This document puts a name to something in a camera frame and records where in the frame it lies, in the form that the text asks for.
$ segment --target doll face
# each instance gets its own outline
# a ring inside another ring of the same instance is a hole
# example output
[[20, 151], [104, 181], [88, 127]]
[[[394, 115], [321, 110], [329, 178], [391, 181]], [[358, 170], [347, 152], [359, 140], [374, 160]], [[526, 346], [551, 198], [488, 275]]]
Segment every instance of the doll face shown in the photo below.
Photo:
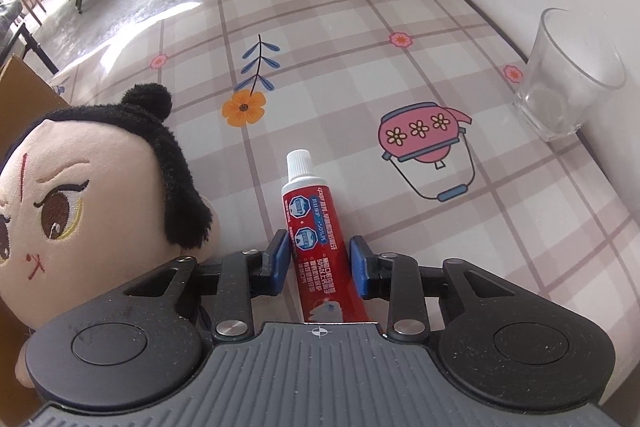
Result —
[[31, 328], [178, 255], [141, 137], [46, 120], [0, 173], [0, 297]]

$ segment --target hair bun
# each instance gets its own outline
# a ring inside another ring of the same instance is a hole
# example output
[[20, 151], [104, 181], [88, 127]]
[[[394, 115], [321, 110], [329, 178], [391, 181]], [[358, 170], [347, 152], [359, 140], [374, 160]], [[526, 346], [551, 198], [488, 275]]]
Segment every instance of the hair bun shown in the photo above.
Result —
[[141, 107], [160, 121], [171, 114], [171, 93], [160, 84], [136, 84], [123, 95], [121, 103]]

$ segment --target white toothpaste cap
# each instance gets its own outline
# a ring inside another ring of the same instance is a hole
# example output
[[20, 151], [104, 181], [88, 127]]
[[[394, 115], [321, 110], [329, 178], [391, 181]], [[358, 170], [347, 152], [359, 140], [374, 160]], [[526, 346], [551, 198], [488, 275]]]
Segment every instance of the white toothpaste cap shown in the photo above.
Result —
[[298, 149], [287, 154], [287, 172], [290, 182], [300, 176], [310, 176], [313, 167], [309, 151]]

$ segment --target red embroidered mark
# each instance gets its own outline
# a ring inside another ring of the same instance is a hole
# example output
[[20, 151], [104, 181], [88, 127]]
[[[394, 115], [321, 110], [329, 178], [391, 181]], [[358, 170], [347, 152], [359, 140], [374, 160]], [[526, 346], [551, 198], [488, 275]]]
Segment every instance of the red embroidered mark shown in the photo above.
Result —
[[27, 153], [22, 156], [22, 167], [20, 168], [20, 201], [22, 201], [22, 195], [24, 190], [24, 166], [27, 165]]
[[40, 262], [39, 254], [31, 255], [30, 253], [28, 253], [27, 254], [27, 263], [30, 263], [31, 261], [35, 261], [36, 262], [36, 266], [33, 269], [33, 271], [31, 272], [31, 275], [29, 276], [29, 280], [33, 279], [33, 277], [36, 275], [36, 272], [38, 271], [38, 269], [42, 270], [42, 273], [44, 273], [44, 266]]

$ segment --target cardboard box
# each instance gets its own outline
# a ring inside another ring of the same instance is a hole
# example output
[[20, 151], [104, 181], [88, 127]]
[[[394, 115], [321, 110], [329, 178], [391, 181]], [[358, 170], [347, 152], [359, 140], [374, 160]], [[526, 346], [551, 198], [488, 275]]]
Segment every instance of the cardboard box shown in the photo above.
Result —
[[[0, 157], [36, 118], [68, 104], [15, 55], [0, 73]], [[15, 379], [15, 361], [29, 330], [0, 300], [0, 425], [15, 427], [41, 407]]]

